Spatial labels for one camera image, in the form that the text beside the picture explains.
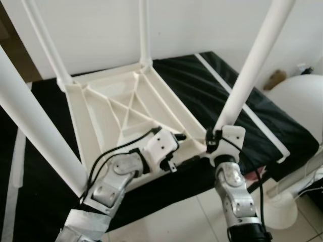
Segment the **pink item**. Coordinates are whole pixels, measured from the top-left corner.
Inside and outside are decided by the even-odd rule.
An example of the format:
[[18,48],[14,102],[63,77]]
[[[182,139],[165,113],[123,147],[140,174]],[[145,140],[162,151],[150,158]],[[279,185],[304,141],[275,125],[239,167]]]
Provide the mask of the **pink item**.
[[250,173],[245,175],[245,183],[247,185],[253,184],[259,180],[255,171],[251,171]]

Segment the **brown plush object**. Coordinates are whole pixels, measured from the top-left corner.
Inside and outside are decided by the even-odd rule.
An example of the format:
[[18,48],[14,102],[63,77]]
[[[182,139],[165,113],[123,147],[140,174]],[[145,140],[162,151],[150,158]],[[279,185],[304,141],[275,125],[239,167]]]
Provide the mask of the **brown plush object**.
[[286,80],[288,78],[288,74],[285,71],[277,70],[275,71],[270,78],[268,79],[268,82],[265,84],[263,89],[265,91],[270,91],[277,85],[279,85],[282,81]]

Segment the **white standing fan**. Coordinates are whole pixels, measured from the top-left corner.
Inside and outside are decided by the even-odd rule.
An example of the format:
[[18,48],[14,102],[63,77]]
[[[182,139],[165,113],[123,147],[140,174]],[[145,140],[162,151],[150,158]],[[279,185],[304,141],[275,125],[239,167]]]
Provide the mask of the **white standing fan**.
[[265,224],[272,229],[286,229],[297,221],[295,200],[307,192],[307,187],[323,178],[323,76],[288,78],[272,88],[268,97],[277,101],[283,111],[305,127],[318,144],[316,154],[305,165],[279,181],[269,180],[272,187],[265,192],[263,203]]

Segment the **wall socket with black plug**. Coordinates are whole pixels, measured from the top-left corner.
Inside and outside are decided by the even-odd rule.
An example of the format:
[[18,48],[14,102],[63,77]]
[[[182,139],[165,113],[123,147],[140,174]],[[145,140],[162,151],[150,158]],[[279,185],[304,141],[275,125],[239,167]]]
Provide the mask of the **wall socket with black plug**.
[[309,75],[313,73],[313,68],[305,63],[297,65],[298,75]]

